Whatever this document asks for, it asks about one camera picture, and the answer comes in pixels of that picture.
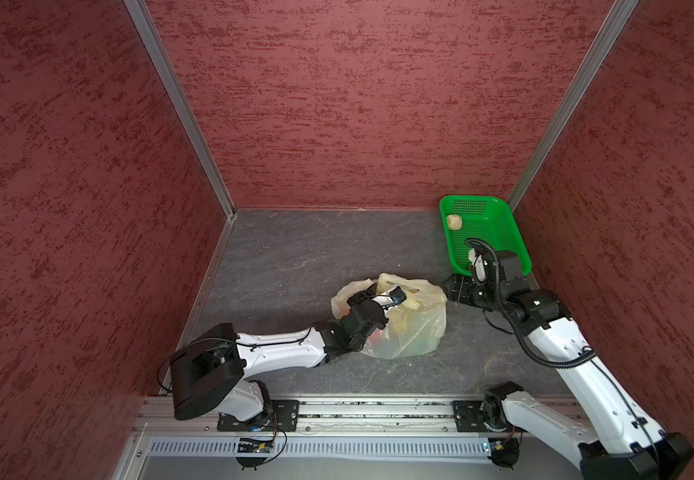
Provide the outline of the translucent yellow plastic bag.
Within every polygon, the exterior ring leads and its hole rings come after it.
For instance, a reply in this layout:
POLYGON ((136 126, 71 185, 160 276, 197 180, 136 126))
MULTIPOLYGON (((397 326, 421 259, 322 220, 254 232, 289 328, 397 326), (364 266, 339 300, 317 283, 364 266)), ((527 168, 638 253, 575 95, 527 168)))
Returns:
POLYGON ((437 349, 445 334, 447 297, 442 288, 424 279, 383 273, 376 280, 353 281, 332 297, 332 313, 343 320, 350 311, 350 297, 375 290, 376 296, 386 301, 397 287, 403 290, 406 300, 388 309, 387 326, 368 336, 362 354, 383 360, 425 355, 437 349))

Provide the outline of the green plastic basket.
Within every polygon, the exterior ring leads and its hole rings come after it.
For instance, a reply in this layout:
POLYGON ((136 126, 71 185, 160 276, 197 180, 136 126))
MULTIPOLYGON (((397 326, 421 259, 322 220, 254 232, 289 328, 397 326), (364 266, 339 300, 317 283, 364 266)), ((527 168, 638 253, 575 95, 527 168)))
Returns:
POLYGON ((449 260, 455 274, 470 276, 468 238, 478 238, 489 243, 497 251, 515 253, 523 268, 523 275, 532 271, 532 260, 509 205, 496 197, 472 195, 448 195, 439 202, 449 260), (463 227, 450 231, 446 216, 460 215, 463 227))

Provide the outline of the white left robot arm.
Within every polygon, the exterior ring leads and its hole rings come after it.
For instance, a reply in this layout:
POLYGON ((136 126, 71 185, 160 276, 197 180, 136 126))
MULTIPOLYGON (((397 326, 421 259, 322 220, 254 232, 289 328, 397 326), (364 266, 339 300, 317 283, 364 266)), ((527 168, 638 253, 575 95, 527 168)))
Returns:
POLYGON ((406 300, 399 286, 380 293, 372 285, 348 298, 345 317, 299 332, 243 334, 230 323, 211 328, 164 363, 171 374, 174 417, 186 421, 217 411, 249 425, 266 425, 272 400, 257 375, 316 368, 360 352, 375 331, 387 327, 389 312, 406 300))

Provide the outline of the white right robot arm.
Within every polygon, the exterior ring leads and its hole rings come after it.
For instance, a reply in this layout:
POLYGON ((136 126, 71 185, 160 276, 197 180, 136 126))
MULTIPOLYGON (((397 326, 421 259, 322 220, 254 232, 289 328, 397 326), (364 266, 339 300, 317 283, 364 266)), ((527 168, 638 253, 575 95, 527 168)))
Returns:
POLYGON ((518 255, 469 238, 470 272, 454 274, 444 291, 454 302, 500 314, 508 332, 535 363, 555 370, 590 421, 589 426, 541 403, 509 381, 488 389, 480 420, 507 432, 505 454, 493 463, 512 466, 527 432, 579 469, 585 479, 676 479, 694 458, 678 432, 668 432, 626 391, 589 345, 578 323, 553 292, 531 287, 518 255))

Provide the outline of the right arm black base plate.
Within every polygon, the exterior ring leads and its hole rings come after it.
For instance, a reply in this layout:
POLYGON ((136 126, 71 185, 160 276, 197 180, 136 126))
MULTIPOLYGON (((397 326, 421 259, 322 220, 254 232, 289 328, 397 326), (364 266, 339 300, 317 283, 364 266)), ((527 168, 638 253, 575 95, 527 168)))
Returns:
POLYGON ((488 433, 484 422, 481 400, 456 400, 452 402, 453 418, 459 433, 488 433))

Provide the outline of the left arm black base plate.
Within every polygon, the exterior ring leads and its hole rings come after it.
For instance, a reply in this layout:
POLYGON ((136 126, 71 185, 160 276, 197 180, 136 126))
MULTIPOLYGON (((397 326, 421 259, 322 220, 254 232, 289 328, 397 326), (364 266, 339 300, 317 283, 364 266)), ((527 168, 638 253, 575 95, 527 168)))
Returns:
POLYGON ((299 407, 300 402, 297 400, 272 400, 259 414, 245 421, 221 413, 216 429, 219 432, 275 432, 277 429, 295 431, 299 407))

